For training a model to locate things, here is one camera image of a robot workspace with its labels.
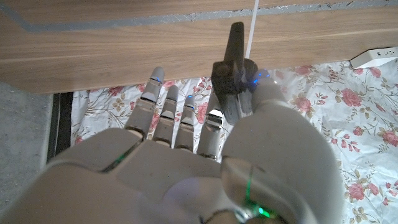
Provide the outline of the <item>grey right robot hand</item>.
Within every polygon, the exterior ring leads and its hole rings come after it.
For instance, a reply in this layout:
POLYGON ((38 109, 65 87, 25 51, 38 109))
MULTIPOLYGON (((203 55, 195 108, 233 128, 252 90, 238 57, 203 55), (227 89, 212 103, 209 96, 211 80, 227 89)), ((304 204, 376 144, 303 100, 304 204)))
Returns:
POLYGON ((174 128, 172 86, 152 138, 164 80, 157 67, 124 128, 106 129, 54 157, 2 223, 340 223, 342 179, 325 138, 289 108, 266 70, 250 85, 253 114, 217 153, 222 127, 208 105, 193 146, 193 98, 174 128))

